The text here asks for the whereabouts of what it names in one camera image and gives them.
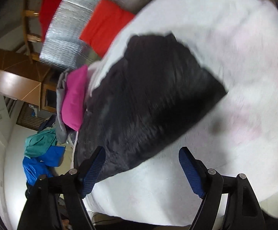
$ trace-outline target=ribbed blue rubber pad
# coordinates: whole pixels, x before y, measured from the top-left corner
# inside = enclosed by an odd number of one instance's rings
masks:
[[[101,148],[100,152],[94,159],[94,162],[92,163],[90,169],[86,173],[86,176],[83,178],[83,189],[80,192],[82,198],[85,198],[87,194],[90,194],[92,192],[92,189],[94,187],[94,184],[96,183],[97,178],[99,177],[105,159],[106,151],[104,148]]]
[[[205,192],[202,187],[201,178],[183,148],[179,150],[178,159],[193,193],[197,194],[200,198],[203,198]]]

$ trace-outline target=dark red fabric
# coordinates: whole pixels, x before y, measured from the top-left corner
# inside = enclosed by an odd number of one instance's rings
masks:
[[[42,0],[39,12],[42,39],[45,38],[47,29],[61,1],[62,0]]]
[[[80,39],[90,45],[100,57],[103,57],[116,35],[134,16],[110,0],[100,0],[90,21],[83,29]]]

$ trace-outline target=blue cloth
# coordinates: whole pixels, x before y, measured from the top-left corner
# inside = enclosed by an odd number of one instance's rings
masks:
[[[28,158],[44,155],[50,146],[57,144],[55,128],[43,130],[25,140],[24,156]]]
[[[38,158],[24,157],[22,165],[28,184],[34,185],[42,174],[53,177],[48,167],[58,167],[65,152],[65,147],[50,146],[48,151]]]

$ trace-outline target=white bed sheet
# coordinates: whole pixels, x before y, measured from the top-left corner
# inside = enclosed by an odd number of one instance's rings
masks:
[[[132,35],[173,32],[228,94],[195,127],[138,167],[97,183],[89,211],[160,225],[188,225],[201,200],[178,162],[187,146],[222,175],[245,173],[262,201],[278,191],[278,11],[268,0],[154,0],[115,38],[89,92]],[[221,202],[218,215],[223,215]]]

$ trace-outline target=teal cloth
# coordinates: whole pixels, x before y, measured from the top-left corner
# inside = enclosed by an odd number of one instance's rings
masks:
[[[40,131],[25,140],[24,156],[28,158],[39,157],[44,155],[50,146],[56,144],[55,128]]]

